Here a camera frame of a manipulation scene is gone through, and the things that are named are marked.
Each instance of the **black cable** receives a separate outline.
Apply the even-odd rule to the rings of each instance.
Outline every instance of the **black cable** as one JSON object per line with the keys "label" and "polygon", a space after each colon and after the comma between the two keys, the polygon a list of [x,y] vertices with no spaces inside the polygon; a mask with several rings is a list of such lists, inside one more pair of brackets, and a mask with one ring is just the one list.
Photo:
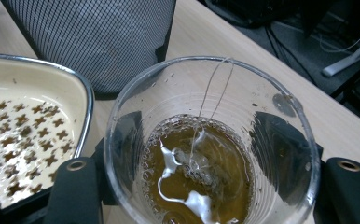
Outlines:
{"label": "black cable", "polygon": [[277,36],[275,35],[275,33],[273,32],[273,30],[272,30],[270,27],[268,27],[268,31],[270,32],[270,34],[272,35],[272,37],[275,39],[275,41],[276,41],[278,44],[280,44],[280,45],[288,52],[288,54],[290,54],[291,57],[293,57],[293,59],[299,64],[299,66],[305,71],[305,73],[306,73],[306,75],[309,77],[311,83],[312,83],[314,86],[318,87],[318,86],[317,86],[317,83],[316,83],[316,81],[314,81],[312,75],[308,72],[308,70],[304,67],[304,65],[297,59],[297,57],[293,54],[293,52],[292,52],[290,49],[288,49],[288,48],[277,38]]}
{"label": "black cable", "polygon": [[285,55],[285,52],[283,51],[283,48],[276,42],[276,46],[277,46],[276,47],[277,50],[276,50],[276,48],[275,48],[275,46],[273,44],[273,41],[270,38],[270,33],[268,32],[267,26],[265,26],[264,28],[265,28],[265,33],[267,34],[267,38],[268,38],[268,40],[270,42],[270,46],[272,47],[276,58],[279,59],[279,60],[282,60],[281,57],[280,57],[280,55],[282,55],[284,63],[287,64],[289,67],[292,67],[290,61],[287,58],[287,55]]}
{"label": "black cable", "polygon": [[283,61],[285,62],[285,64],[287,64],[290,68],[292,68],[290,61],[287,58],[287,55],[285,54],[284,48],[282,45],[278,44],[279,46],[279,52],[282,54],[283,57]]}
{"label": "black cable", "polygon": [[273,42],[272,42],[272,40],[270,39],[270,33],[268,33],[268,28],[267,28],[267,26],[265,26],[265,33],[267,34],[267,38],[268,38],[268,40],[269,40],[269,42],[270,42],[270,46],[272,47],[273,52],[275,53],[276,58],[279,59],[278,52],[276,51],[276,48],[273,46]]}

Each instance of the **table surface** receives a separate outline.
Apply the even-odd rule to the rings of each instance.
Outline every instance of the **table surface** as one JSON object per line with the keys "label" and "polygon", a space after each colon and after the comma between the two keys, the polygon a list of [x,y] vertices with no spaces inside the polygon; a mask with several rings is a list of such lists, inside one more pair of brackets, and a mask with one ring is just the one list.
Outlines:
{"label": "table surface", "polygon": [[[1,3],[0,53],[36,57]],[[199,2],[177,0],[167,59],[189,55],[232,57],[271,74],[302,103],[315,140],[325,149],[324,161],[343,157],[360,162],[360,118]],[[104,136],[113,103],[95,102],[94,125],[100,137]]]}

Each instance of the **glass beaker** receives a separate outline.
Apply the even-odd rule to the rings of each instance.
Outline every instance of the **glass beaker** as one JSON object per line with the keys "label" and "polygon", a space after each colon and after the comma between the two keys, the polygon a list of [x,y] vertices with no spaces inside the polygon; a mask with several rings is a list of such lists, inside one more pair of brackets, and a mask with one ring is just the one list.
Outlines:
{"label": "glass beaker", "polygon": [[[183,212],[159,205],[151,193],[160,190],[162,181],[168,183],[170,179],[164,179],[168,175],[181,172],[181,167],[192,168],[194,140],[201,136],[204,126],[193,127],[194,138],[188,144],[191,155],[164,146],[159,141],[167,134],[158,134],[153,137],[159,141],[152,142],[162,150],[163,157],[157,160],[150,156],[151,134],[157,133],[162,122],[180,127],[173,129],[178,132],[185,124],[182,116],[191,117],[191,122],[199,125],[212,122],[218,129],[235,133],[236,137],[229,140],[237,142],[236,148],[249,162],[250,198],[245,204],[233,205],[244,207],[246,214],[242,220],[233,218],[232,223],[304,221],[317,194],[320,157],[300,102],[281,83],[253,66],[206,56],[173,59],[148,68],[128,83],[115,102],[104,140],[104,159],[112,191],[131,218],[139,223],[187,223]],[[209,163],[212,155],[203,151],[207,153],[210,147],[198,150],[202,160]],[[186,162],[181,161],[180,154],[188,155]],[[156,163],[164,167],[154,170]],[[208,166],[213,168],[199,174],[215,178],[225,170],[216,168],[220,166],[216,163]],[[219,178],[228,183],[236,172],[223,171],[220,174],[229,177]],[[161,178],[151,180],[157,173],[162,174]],[[175,190],[183,188],[184,184],[175,186]],[[159,194],[165,200],[170,198],[161,191]],[[190,196],[172,203],[182,203],[204,222],[220,222],[219,216],[210,213],[215,210],[211,206],[214,203],[204,201],[203,192],[193,198],[200,203],[197,207],[190,205]]]}

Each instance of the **thin wire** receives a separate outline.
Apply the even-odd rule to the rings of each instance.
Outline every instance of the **thin wire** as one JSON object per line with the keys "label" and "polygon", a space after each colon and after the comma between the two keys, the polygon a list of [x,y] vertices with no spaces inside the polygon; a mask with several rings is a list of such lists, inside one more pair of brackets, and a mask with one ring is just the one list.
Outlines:
{"label": "thin wire", "polygon": [[276,42],[276,46],[277,46],[278,51],[276,51],[276,48],[275,48],[274,45],[273,45],[273,41],[272,41],[272,39],[270,38],[270,34],[269,34],[269,32],[268,32],[267,26],[265,26],[265,32],[266,32],[266,34],[267,34],[267,38],[268,38],[268,40],[269,40],[269,42],[270,42],[270,46],[272,47],[273,52],[275,53],[276,58],[278,58],[279,60],[281,60],[281,58],[280,58],[280,56],[279,56],[279,54],[278,54],[278,51],[279,51],[280,54],[282,55],[282,58],[283,58],[283,61],[285,62],[285,64],[287,64],[289,67],[291,67],[291,63],[290,63],[290,61],[288,60],[287,55],[285,55],[285,52],[283,51],[283,48],[282,48],[277,42]]}
{"label": "thin wire", "polygon": [[[207,83],[207,87],[206,87],[205,94],[204,94],[204,96],[203,96],[203,100],[202,100],[202,104],[201,104],[201,109],[200,109],[200,113],[199,113],[199,115],[198,115],[198,118],[201,117],[201,113],[202,113],[202,110],[203,110],[204,103],[205,103],[205,101],[206,101],[207,93],[208,93],[208,91],[209,91],[210,84],[212,83],[213,77],[215,76],[215,72],[217,71],[218,67],[220,67],[221,64],[225,63],[228,59],[230,59],[230,57],[227,57],[227,58],[223,59],[221,62],[219,62],[219,63],[217,64],[217,66],[215,67],[215,70],[213,71],[212,75],[210,76],[209,82]],[[210,119],[211,119],[211,118],[213,117],[213,115],[215,114],[215,111],[216,111],[216,109],[218,108],[218,105],[220,104],[221,99],[222,99],[223,96],[224,96],[224,93],[226,92],[226,89],[227,89],[229,80],[230,80],[230,78],[232,77],[232,72],[233,72],[233,66],[234,66],[234,64],[233,64],[233,62],[231,62],[231,63],[232,63],[232,67],[231,67],[231,70],[230,70],[230,73],[229,73],[229,76],[228,76],[226,85],[225,85],[225,87],[224,87],[223,92],[221,93],[220,99],[218,100],[217,105],[215,106],[215,110],[213,111],[213,114],[212,114],[212,116],[210,117]],[[194,141],[194,140],[195,140],[195,137],[196,137],[196,136],[197,136],[197,130],[194,130],[194,136],[192,137],[191,152],[190,152],[190,155],[189,155],[189,162],[188,162],[190,169],[193,169],[193,166],[192,166],[191,163],[194,161],[194,160],[192,159],[192,157],[194,156],[194,147],[195,147],[195,141]]]}
{"label": "thin wire", "polygon": [[270,27],[268,27],[268,30],[270,31],[270,34],[273,36],[273,38],[276,40],[276,42],[278,42],[287,52],[288,54],[291,55],[291,57],[293,57],[293,59],[299,64],[299,66],[305,71],[306,75],[309,77],[309,80],[311,81],[311,83],[317,86],[316,81],[313,79],[312,75],[308,72],[308,70],[304,67],[304,65],[298,60],[298,58],[293,54],[293,52],[288,49],[283,43],[282,41],[280,41],[277,36],[275,35],[275,33],[272,31],[272,29]]}
{"label": "thin wire", "polygon": [[[297,31],[298,33],[301,33],[301,34],[304,33],[304,31],[303,31],[302,29],[297,28],[297,27],[294,27],[293,25],[287,24],[287,23],[282,22],[282,21],[274,21],[273,23],[274,23],[274,24],[277,24],[277,25],[280,25],[280,26],[283,26],[284,28]],[[316,35],[314,35],[314,34],[311,34],[310,37],[311,37],[312,39],[316,40],[317,42],[322,41],[325,45],[329,46],[329,47],[332,48],[332,49],[339,49],[339,47],[336,47],[336,46],[334,46],[334,45],[332,45],[332,44],[330,44],[330,43],[328,43],[328,42],[326,42],[326,41],[324,41],[324,40],[322,40],[322,39],[319,40],[319,36],[316,36]],[[334,39],[334,41],[339,42],[339,41],[337,40],[337,38],[334,38],[334,37],[332,37],[332,36],[330,36],[330,38]],[[344,51],[344,53],[352,54],[352,52],[350,52],[350,51]]]}
{"label": "thin wire", "polygon": [[278,52],[276,51],[276,48],[273,46],[273,42],[272,42],[272,40],[270,39],[270,34],[268,33],[268,28],[267,28],[267,26],[265,26],[265,33],[267,34],[267,38],[268,38],[268,40],[269,40],[269,42],[270,42],[270,46],[272,47],[273,52],[275,53],[276,58],[279,58]]}
{"label": "thin wire", "polygon": [[358,43],[360,42],[360,38],[352,45],[350,45],[348,48],[346,49],[326,49],[323,45],[322,45],[322,41],[320,41],[320,48],[322,48],[323,51],[327,52],[327,53],[340,53],[343,52],[345,50],[351,49],[352,47],[356,46]]}

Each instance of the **glass rim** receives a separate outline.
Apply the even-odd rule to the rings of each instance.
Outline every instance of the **glass rim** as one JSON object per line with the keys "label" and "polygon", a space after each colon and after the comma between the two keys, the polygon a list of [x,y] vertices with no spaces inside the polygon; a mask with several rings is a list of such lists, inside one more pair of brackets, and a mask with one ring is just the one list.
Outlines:
{"label": "glass rim", "polygon": [[146,218],[143,217],[140,213],[134,211],[134,207],[128,202],[127,198],[124,196],[124,192],[119,187],[119,182],[116,178],[116,171],[114,170],[112,164],[114,162],[110,151],[112,138],[110,137],[114,131],[116,126],[115,117],[118,115],[118,109],[121,107],[124,98],[129,94],[129,91],[132,87],[135,87],[143,82],[143,80],[153,74],[155,71],[162,70],[165,67],[170,66],[171,64],[185,62],[185,61],[214,61],[214,62],[223,62],[223,63],[232,63],[234,65],[238,65],[242,68],[245,68],[254,74],[263,77],[266,79],[273,87],[275,87],[282,95],[284,95],[287,99],[289,99],[289,104],[295,109],[299,120],[301,121],[303,131],[306,134],[306,140],[308,141],[309,149],[311,150],[311,180],[308,186],[306,193],[304,194],[304,198],[302,203],[300,203],[297,207],[298,213],[295,212],[292,216],[286,218],[289,223],[299,223],[305,220],[307,215],[312,210],[312,206],[315,203],[319,185],[320,185],[320,155],[317,150],[317,146],[312,134],[311,126],[305,116],[303,107],[300,101],[278,80],[276,80],[271,75],[266,72],[250,65],[247,63],[243,63],[241,61],[219,57],[219,56],[186,56],[170,59],[168,61],[164,61],[161,63],[157,63],[145,71],[139,73],[136,77],[134,77],[119,93],[117,100],[112,108],[110,113],[110,120],[107,125],[106,135],[104,137],[104,165],[106,170],[106,175],[108,177],[109,188],[111,189],[113,195],[116,195],[118,202],[121,206],[124,207],[129,216],[131,216],[136,221],[146,221]]}

